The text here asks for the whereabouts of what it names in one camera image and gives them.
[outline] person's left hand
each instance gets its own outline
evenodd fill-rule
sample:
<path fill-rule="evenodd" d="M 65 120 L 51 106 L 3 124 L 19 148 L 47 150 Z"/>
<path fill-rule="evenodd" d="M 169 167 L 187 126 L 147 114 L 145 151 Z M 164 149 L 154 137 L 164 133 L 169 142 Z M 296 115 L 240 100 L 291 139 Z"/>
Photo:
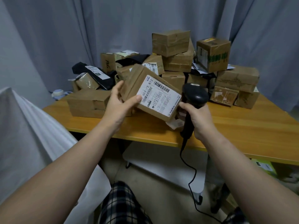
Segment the person's left hand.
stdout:
<path fill-rule="evenodd" d="M 105 114 L 100 122 L 101 125 L 109 127 L 113 134 L 118 131 L 129 109 L 142 99 L 141 95 L 136 95 L 123 102 L 119 96 L 119 90 L 122 85 L 123 81 L 120 81 L 112 88 Z"/>

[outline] plaid pants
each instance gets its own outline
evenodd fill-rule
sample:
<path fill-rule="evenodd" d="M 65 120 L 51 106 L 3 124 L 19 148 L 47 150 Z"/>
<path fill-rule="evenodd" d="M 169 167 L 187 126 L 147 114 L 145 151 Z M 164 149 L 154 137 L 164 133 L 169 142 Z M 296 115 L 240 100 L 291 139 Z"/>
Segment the plaid pants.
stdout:
<path fill-rule="evenodd" d="M 152 224 L 152 221 L 136 200 L 130 187 L 124 182 L 115 182 L 110 193 L 103 200 L 98 224 Z M 240 208 L 229 214 L 223 224 L 245 224 Z"/>

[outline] wooden tabletop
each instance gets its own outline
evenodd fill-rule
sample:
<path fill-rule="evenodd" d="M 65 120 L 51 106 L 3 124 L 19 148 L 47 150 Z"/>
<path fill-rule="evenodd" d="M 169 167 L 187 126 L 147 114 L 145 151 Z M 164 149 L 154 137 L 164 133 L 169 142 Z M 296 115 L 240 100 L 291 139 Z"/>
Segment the wooden tabletop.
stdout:
<path fill-rule="evenodd" d="M 253 109 L 208 103 L 218 130 L 249 158 L 299 165 L 299 123 L 263 95 Z M 66 100 L 44 108 L 67 130 L 91 131 L 101 119 L 73 117 Z M 179 147 L 179 131 L 171 131 L 162 120 L 138 110 L 126 117 L 114 138 Z M 188 148 L 206 151 L 192 136 Z"/>

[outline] person's left arm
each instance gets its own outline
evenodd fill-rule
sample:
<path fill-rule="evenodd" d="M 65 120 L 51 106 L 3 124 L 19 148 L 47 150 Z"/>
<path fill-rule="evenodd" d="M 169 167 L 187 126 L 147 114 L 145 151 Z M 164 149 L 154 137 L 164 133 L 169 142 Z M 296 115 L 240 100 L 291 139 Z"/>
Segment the person's left arm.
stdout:
<path fill-rule="evenodd" d="M 100 123 L 66 153 L 42 169 L 0 205 L 0 223 L 63 223 L 99 163 L 109 139 L 130 108 L 134 96 L 119 99 L 119 82 L 111 92 Z"/>

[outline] hand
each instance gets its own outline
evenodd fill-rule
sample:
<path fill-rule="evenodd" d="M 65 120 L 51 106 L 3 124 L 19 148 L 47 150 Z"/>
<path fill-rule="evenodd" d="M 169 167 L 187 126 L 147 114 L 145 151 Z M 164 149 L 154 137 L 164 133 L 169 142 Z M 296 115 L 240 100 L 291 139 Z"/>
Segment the hand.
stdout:
<path fill-rule="evenodd" d="M 113 134 L 119 130 L 129 109 L 139 103 L 142 99 L 141 95 L 136 95 L 126 102 L 123 102 L 119 96 L 119 90 L 122 85 L 123 81 L 120 81 L 112 88 L 105 114 L 100 122 L 101 125 L 109 127 Z"/>
<path fill-rule="evenodd" d="M 207 104 L 200 109 L 184 102 L 180 102 L 179 105 L 182 109 L 189 112 L 194 125 L 194 136 L 196 139 L 202 141 L 206 137 L 207 133 L 217 131 Z"/>

